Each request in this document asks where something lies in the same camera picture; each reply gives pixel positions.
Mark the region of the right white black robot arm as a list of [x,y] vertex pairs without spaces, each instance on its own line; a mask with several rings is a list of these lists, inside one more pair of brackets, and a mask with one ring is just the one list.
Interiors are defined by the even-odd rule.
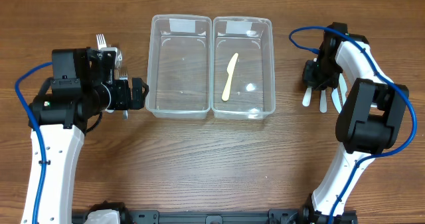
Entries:
[[343,223],[353,218],[344,212],[345,203],[363,172],[377,158],[395,153],[404,112],[412,106],[407,87],[382,72],[364,36],[326,32],[314,52],[317,58],[303,70],[303,105],[309,105],[313,89],[332,88],[339,145],[299,215],[309,223]]

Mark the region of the mint green plastic knife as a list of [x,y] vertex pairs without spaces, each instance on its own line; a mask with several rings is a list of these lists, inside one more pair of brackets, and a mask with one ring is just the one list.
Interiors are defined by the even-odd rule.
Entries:
[[342,103],[342,106],[343,106],[346,102],[346,99],[347,99],[347,97],[346,97],[347,84],[345,82],[343,74],[339,75],[339,89],[340,89],[340,93],[341,93],[341,103]]

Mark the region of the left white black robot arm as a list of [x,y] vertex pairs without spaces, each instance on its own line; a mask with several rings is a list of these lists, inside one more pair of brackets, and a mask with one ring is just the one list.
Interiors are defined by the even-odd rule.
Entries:
[[104,112],[144,107],[149,87],[128,78],[116,47],[55,49],[53,75],[31,103],[15,83],[29,118],[32,160],[22,223],[71,223],[76,166],[86,135]]

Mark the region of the pale blue plastic knife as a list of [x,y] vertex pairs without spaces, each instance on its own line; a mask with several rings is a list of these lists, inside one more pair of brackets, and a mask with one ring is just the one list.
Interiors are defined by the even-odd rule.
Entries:
[[327,97],[326,97],[326,90],[321,91],[320,95],[320,101],[319,101],[319,111],[321,113],[327,112]]

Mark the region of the white plastic knife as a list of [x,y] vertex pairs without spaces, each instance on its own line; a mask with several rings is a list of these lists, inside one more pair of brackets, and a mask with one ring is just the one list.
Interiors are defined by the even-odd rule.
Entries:
[[307,87],[305,94],[303,96],[303,100],[302,100],[302,105],[305,107],[308,107],[310,105],[311,102],[311,93],[312,93],[312,88],[311,87]]

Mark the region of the yellow plastic knife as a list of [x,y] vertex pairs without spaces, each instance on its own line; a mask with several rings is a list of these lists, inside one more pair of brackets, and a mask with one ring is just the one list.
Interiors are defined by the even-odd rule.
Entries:
[[224,90],[222,92],[222,101],[227,102],[230,98],[230,90],[231,90],[231,84],[232,84],[232,77],[234,74],[234,69],[236,66],[236,63],[238,61],[238,53],[234,53],[232,58],[230,59],[228,66],[227,66],[227,80],[226,80],[226,84],[224,86]]

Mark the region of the light blue plastic knife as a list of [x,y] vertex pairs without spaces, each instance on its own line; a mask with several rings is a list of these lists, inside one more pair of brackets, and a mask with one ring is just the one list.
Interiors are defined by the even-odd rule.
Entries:
[[334,105],[336,111],[338,113],[340,113],[341,110],[342,110],[342,106],[341,106],[341,101],[340,101],[340,98],[339,98],[339,93],[338,93],[338,90],[336,88],[333,89],[333,91],[331,93],[331,98],[332,98],[333,105]]

